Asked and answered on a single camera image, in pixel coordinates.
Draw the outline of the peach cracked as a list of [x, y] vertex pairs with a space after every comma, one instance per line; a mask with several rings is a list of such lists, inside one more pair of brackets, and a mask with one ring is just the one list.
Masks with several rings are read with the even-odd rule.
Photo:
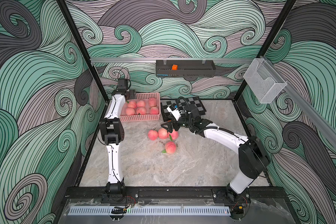
[[134, 100], [128, 101], [127, 106], [128, 106], [129, 108], [136, 109], [136, 108], [137, 108], [136, 101], [134, 101]]

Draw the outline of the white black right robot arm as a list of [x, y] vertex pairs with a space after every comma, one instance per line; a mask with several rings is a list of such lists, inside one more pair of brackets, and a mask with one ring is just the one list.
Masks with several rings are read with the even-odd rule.
[[208, 119], [201, 118], [198, 108], [177, 104], [167, 107], [170, 121], [161, 126], [169, 133], [181, 127], [188, 128], [195, 135], [214, 140], [235, 152], [239, 157], [239, 171], [226, 187], [227, 200], [235, 203], [244, 191], [259, 177], [270, 163], [265, 147], [256, 136], [242, 136], [219, 127]]

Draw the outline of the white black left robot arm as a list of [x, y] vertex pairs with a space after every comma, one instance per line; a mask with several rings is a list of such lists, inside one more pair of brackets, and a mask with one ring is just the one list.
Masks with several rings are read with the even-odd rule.
[[105, 193], [115, 201], [122, 201], [127, 197], [124, 177], [121, 170], [121, 156], [119, 144], [125, 138], [125, 131], [120, 120], [124, 104], [130, 97], [130, 80], [119, 78], [116, 89], [112, 93], [112, 100], [105, 117], [99, 122], [102, 144], [106, 146], [109, 160], [109, 177]]

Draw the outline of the peach pale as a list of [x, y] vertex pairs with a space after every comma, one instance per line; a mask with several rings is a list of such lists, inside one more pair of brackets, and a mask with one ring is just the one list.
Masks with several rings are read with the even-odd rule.
[[165, 128], [161, 128], [158, 130], [158, 138], [159, 139], [167, 139], [169, 137], [168, 131]]

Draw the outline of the peach with leaf back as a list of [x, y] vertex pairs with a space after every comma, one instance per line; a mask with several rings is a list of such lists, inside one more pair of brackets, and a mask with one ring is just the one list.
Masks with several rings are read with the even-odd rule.
[[160, 110], [159, 110], [158, 107], [153, 106], [153, 107], [150, 108], [149, 113], [150, 113], [150, 114], [159, 114], [159, 113], [160, 113]]

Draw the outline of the peach with leaf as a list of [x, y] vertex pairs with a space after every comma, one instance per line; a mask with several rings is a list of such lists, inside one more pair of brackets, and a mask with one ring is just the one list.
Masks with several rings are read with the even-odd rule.
[[150, 114], [159, 114], [159, 113], [160, 113], [160, 110], [159, 110], [158, 107], [153, 106], [153, 107], [150, 108], [149, 113], [150, 113]]
[[168, 134], [169, 134], [169, 139], [171, 141], [176, 140], [179, 137], [179, 133], [175, 130], [173, 130], [171, 133], [168, 132]]

